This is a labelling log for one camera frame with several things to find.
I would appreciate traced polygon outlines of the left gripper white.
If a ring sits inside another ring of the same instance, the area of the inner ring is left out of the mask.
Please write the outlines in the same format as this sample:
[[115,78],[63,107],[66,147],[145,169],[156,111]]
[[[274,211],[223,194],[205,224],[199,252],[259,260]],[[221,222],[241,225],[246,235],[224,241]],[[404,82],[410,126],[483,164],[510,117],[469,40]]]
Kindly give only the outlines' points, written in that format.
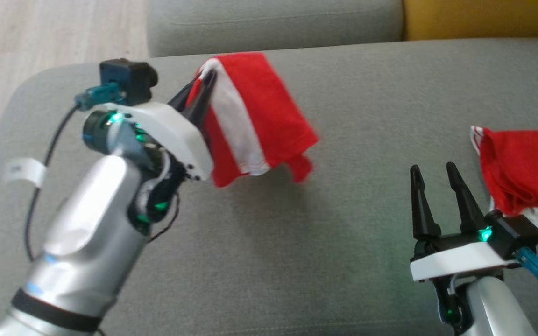
[[[105,109],[92,113],[92,150],[126,157],[141,168],[153,170],[152,159],[132,128],[138,125],[139,130],[183,164],[191,178],[209,179],[213,161],[199,129],[203,129],[216,79],[216,70],[200,75],[184,85],[167,105],[104,104]],[[189,103],[196,83],[200,83],[200,90]]]

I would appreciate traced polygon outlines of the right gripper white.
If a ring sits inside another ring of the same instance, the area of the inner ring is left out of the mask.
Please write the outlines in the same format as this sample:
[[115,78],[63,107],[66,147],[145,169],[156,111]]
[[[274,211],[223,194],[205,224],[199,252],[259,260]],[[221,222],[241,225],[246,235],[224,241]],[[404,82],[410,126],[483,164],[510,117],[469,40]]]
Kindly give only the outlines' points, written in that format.
[[[462,234],[476,233],[487,227],[484,214],[454,162],[447,162],[446,171],[460,214]],[[410,168],[411,213],[413,237],[418,240],[410,262],[413,281],[516,265],[516,259],[505,260],[487,242],[466,243],[443,251],[435,251],[435,242],[427,241],[441,235],[425,196],[425,183],[418,165]]]

